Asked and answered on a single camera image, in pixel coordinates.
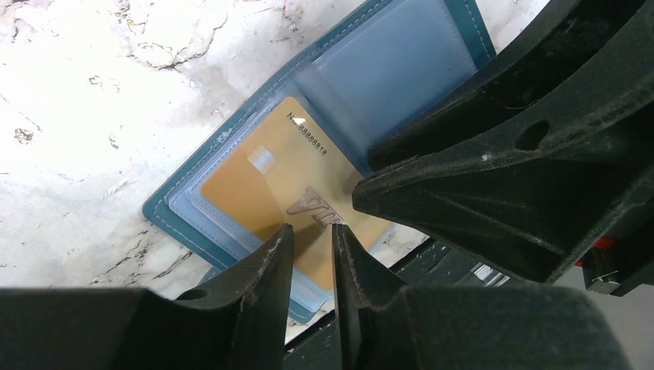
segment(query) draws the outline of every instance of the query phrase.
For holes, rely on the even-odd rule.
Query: marble countertop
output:
[[[209,263],[141,205],[361,2],[0,0],[0,286],[196,285]],[[477,3],[499,52],[547,0]],[[401,227],[376,256],[390,265],[422,238]]]

